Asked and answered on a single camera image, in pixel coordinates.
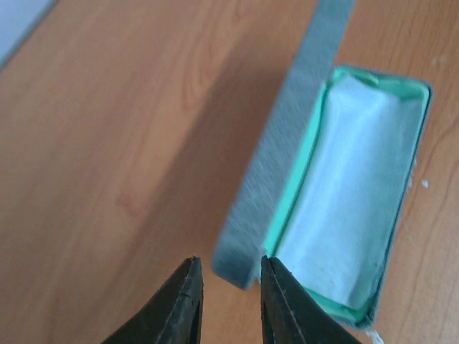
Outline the light blue cleaning cloth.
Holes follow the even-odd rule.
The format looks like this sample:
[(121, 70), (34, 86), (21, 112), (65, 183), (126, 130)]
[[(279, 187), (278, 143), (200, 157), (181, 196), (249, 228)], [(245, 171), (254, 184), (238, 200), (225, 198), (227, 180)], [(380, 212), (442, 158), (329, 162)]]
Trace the light blue cleaning cloth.
[(353, 77), (328, 91), (316, 151), (278, 249), (305, 288), (354, 310), (372, 296), (421, 122), (421, 100)]

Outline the grey-green glasses case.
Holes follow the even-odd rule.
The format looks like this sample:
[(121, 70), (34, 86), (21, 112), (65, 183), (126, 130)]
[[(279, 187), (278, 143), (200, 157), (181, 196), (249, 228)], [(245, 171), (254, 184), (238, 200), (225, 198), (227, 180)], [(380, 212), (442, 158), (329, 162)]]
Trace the grey-green glasses case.
[(229, 210), (216, 245), (212, 269), (222, 279), (246, 289), (261, 278), (261, 259), (264, 256), (279, 259), (278, 249), (316, 151), (327, 93), (339, 80), (350, 76), (403, 100), (421, 100), (422, 122), (414, 144), (410, 174), (374, 293), (362, 307), (354, 310), (300, 283), (335, 321), (352, 328), (366, 329), (372, 326), (377, 315), (399, 213), (427, 117), (431, 89), (421, 80), (333, 63), (353, 5), (352, 1), (318, 3)]

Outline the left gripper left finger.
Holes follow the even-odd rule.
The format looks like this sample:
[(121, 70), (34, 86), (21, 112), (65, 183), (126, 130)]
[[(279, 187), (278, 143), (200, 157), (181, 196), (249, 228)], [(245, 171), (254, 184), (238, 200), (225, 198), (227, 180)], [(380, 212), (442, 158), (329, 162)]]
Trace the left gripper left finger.
[(201, 259), (185, 259), (155, 295), (105, 343), (200, 343), (204, 284)]

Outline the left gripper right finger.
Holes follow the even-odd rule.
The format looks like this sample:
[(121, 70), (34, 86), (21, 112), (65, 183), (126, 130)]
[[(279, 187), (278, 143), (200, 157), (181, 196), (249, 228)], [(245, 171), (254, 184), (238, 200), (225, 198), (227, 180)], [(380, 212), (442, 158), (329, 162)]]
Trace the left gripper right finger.
[(264, 343), (358, 343), (328, 316), (277, 258), (261, 260)]

